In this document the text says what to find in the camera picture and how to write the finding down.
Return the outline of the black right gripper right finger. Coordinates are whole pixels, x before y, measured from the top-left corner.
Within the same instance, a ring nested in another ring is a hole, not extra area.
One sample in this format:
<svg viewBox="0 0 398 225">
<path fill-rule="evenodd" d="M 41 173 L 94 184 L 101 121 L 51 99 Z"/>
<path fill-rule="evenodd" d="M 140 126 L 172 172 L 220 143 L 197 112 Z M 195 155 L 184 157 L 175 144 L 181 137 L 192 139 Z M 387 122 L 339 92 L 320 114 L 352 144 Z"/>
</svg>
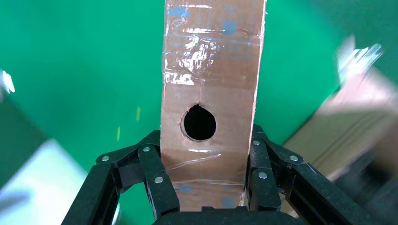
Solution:
<svg viewBox="0 0 398 225">
<path fill-rule="evenodd" d="M 247 162 L 248 208 L 269 211 L 269 224 L 371 225 L 363 208 L 297 153 L 254 125 Z"/>
</svg>

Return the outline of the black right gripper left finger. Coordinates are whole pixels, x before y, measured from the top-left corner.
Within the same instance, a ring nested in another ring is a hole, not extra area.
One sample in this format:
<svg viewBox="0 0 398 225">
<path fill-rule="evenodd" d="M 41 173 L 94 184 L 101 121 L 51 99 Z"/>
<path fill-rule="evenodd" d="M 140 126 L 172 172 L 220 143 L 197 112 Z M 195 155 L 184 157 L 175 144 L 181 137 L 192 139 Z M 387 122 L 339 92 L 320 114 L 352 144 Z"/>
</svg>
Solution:
<svg viewBox="0 0 398 225">
<path fill-rule="evenodd" d="M 179 200 L 161 160 L 160 131 L 137 144 L 97 157 L 68 210 L 64 225 L 110 225 L 120 195 L 144 183 L 155 218 L 179 211 Z"/>
</svg>

